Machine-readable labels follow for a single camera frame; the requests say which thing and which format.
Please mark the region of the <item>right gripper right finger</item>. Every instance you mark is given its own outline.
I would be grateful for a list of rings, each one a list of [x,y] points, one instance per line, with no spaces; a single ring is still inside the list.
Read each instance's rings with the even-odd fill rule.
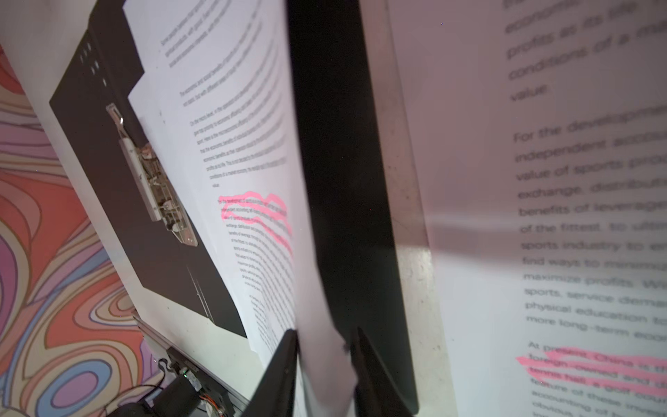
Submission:
[[[401,398],[394,381],[365,332],[357,327],[351,335],[351,361],[357,375],[354,410],[359,417],[410,417],[413,413]]]

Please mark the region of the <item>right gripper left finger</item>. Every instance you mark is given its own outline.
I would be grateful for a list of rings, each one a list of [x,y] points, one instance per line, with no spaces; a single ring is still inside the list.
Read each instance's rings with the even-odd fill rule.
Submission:
[[[242,417],[294,415],[298,354],[298,334],[287,330]]]

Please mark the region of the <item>white folder black inside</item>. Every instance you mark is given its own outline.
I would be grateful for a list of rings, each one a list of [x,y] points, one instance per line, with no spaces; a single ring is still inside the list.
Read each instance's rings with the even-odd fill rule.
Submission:
[[[144,70],[126,2],[94,4],[50,105],[142,286],[248,341],[152,141],[163,121],[139,85]],[[420,404],[361,8],[356,1],[283,2],[302,172],[329,312],[351,365],[351,335],[359,327],[415,415]]]

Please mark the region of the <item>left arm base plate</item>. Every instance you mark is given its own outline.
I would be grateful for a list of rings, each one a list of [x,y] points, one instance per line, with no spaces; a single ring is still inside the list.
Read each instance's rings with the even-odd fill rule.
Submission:
[[[137,327],[142,332],[158,368],[165,372],[163,388],[149,396],[151,403],[155,397],[178,376],[185,376],[197,391],[201,402],[191,416],[241,416],[248,400],[236,392],[229,384],[210,375],[208,370],[192,360],[168,339],[158,333],[139,317],[135,318]]]

